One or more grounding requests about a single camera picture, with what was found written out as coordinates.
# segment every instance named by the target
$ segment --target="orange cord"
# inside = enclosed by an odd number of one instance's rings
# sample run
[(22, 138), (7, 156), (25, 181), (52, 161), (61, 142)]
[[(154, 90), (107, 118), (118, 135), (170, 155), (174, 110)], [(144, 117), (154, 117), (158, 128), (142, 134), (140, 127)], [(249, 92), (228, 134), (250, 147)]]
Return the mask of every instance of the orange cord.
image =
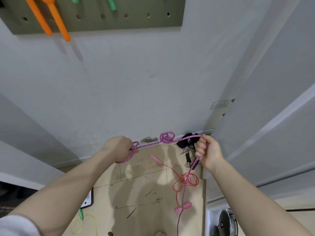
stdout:
[[(164, 164), (162, 164), (162, 165), (170, 168), (178, 177), (178, 180), (173, 184), (173, 190), (176, 192), (176, 203), (177, 203), (178, 207), (183, 208), (183, 209), (189, 209), (192, 206), (192, 203), (190, 203), (190, 205), (188, 207), (185, 207), (185, 206), (180, 206), (179, 203), (178, 203), (178, 200), (177, 200), (177, 194), (179, 192), (181, 192), (181, 190), (185, 186), (185, 182), (186, 182), (186, 179), (187, 179), (188, 172), (185, 173), (185, 174), (182, 174), (181, 176), (179, 176), (179, 174), (177, 174), (177, 172), (172, 167), (169, 167), (169, 166), (164, 165)], [(180, 187), (176, 190), (175, 189), (175, 184), (177, 182), (180, 183)], [(187, 180), (187, 186), (196, 187), (198, 184), (199, 184), (199, 178), (194, 173), (190, 173), (189, 174), (189, 178)]]
[(45, 31), (46, 35), (52, 36), (53, 32), (51, 31), (49, 25), (47, 24), (45, 18), (41, 14), (38, 6), (34, 2), (34, 0), (26, 0), (27, 4), (29, 5), (30, 9), (34, 13), (36, 19), (38, 20), (39, 24), (41, 25), (42, 29)]
[(65, 41), (70, 42), (71, 41), (71, 37), (67, 31), (67, 28), (65, 27), (65, 24), (63, 23), (61, 16), (59, 15), (59, 12), (55, 6), (55, 0), (42, 0), (43, 2), (45, 2), (48, 5), (48, 8), (51, 12), (51, 14), (53, 15), (53, 18), (55, 19), (55, 22), (63, 36), (63, 38), (65, 39)]

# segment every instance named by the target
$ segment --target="red cord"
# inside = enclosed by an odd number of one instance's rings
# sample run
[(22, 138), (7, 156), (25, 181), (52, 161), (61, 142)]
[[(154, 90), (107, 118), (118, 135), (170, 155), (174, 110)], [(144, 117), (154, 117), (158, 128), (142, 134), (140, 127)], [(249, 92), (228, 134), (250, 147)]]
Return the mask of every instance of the red cord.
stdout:
[[(168, 168), (170, 168), (170, 169), (172, 169), (172, 171), (173, 171), (173, 172), (177, 175), (177, 177), (178, 177), (178, 180), (173, 184), (173, 190), (176, 192), (176, 203), (177, 203), (178, 207), (184, 208), (184, 209), (189, 209), (189, 208), (192, 206), (192, 203), (190, 203), (190, 206), (188, 206), (188, 207), (183, 207), (183, 206), (180, 206), (180, 205), (179, 205), (178, 200), (177, 200), (177, 194), (178, 194), (179, 192), (181, 192), (181, 190), (182, 190), (183, 187), (185, 186), (185, 182), (186, 182), (186, 178), (187, 178), (188, 172), (185, 173), (185, 174), (182, 174), (181, 176), (179, 176), (179, 174), (177, 174), (177, 172), (176, 172), (172, 167), (169, 167), (169, 166), (164, 165), (164, 164), (162, 164), (162, 165), (163, 165), (163, 166), (166, 166), (166, 167), (168, 167)], [(176, 189), (175, 189), (175, 184), (176, 184), (177, 182), (180, 183), (180, 187), (176, 190)], [(199, 178), (198, 178), (194, 173), (190, 173), (190, 174), (189, 174), (189, 178), (188, 178), (188, 180), (187, 180), (187, 186), (196, 187), (198, 184), (199, 184)]]

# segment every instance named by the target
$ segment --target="wall outlet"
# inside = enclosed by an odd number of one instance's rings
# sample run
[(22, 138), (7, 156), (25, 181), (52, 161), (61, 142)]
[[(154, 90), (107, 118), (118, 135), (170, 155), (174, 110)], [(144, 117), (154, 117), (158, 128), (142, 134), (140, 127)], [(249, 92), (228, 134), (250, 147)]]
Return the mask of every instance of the wall outlet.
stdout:
[(214, 102), (211, 105), (210, 109), (225, 108), (229, 104), (230, 101), (231, 100), (223, 100), (223, 101)]

